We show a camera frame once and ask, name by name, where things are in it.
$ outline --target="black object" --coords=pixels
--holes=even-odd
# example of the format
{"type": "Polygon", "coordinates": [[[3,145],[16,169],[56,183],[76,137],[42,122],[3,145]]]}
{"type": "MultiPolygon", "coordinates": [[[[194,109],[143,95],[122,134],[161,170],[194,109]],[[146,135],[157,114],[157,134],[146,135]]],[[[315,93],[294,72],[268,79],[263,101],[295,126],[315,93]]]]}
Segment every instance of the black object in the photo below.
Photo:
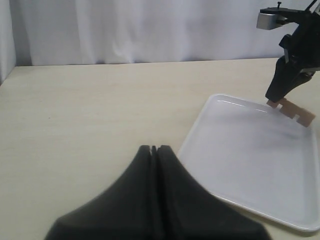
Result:
{"type": "Polygon", "coordinates": [[[320,70],[320,5],[310,12],[316,1],[313,0],[305,10],[281,8],[279,5],[260,10],[258,28],[270,30],[288,23],[298,24],[293,34],[286,34],[279,43],[284,49],[284,56],[278,59],[265,94],[274,103],[308,82],[320,70]]]}
{"type": "Polygon", "coordinates": [[[141,146],[100,196],[60,217],[46,240],[270,240],[208,193],[169,146],[141,146]]]}

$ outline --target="white backdrop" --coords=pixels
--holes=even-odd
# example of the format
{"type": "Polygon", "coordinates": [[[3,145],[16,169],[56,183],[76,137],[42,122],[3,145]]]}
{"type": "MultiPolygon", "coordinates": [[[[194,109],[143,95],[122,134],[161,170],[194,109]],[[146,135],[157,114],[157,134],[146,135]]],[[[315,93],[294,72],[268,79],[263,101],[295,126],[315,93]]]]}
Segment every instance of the white backdrop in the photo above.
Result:
{"type": "MultiPolygon", "coordinates": [[[[282,2],[304,9],[311,0],[282,2]]],[[[256,29],[259,9],[276,5],[275,0],[0,0],[1,79],[15,58],[20,66],[277,57],[281,38],[296,25],[256,29]]]]}

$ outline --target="robotic arm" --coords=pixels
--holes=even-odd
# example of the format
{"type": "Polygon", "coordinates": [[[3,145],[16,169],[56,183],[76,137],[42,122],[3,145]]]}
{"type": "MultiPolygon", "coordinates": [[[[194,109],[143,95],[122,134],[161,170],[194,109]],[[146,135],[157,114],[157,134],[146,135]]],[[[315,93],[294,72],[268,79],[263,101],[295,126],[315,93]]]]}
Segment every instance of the robotic arm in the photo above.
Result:
{"type": "Polygon", "coordinates": [[[295,10],[268,7],[260,10],[256,27],[271,30],[288,23],[297,23],[292,35],[286,34],[279,45],[284,56],[276,62],[275,73],[265,97],[273,103],[279,102],[292,89],[308,82],[316,71],[320,71],[320,4],[314,12],[310,8],[295,10]]]}

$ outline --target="plastic tray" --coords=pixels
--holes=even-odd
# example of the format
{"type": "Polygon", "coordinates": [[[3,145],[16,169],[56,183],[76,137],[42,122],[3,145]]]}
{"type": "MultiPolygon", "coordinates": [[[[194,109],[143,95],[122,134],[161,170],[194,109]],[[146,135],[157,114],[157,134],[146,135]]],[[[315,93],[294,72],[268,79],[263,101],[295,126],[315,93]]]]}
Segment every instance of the plastic tray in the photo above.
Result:
{"type": "Polygon", "coordinates": [[[178,156],[221,200],[300,231],[320,229],[320,168],[312,126],[267,105],[212,95],[178,156]]]}

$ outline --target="beige table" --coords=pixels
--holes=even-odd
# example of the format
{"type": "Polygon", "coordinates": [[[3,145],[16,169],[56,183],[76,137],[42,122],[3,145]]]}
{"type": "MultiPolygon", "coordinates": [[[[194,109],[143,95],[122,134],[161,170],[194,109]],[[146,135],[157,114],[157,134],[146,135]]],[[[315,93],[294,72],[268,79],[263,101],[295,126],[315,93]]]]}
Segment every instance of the beige table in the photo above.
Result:
{"type": "MultiPolygon", "coordinates": [[[[0,239],[42,240],[57,217],[105,190],[139,145],[177,152],[209,95],[265,103],[275,62],[16,67],[0,87],[0,239]]],[[[320,116],[319,93],[320,73],[288,98],[320,116]]],[[[254,218],[274,240],[320,239],[254,218]]]]}

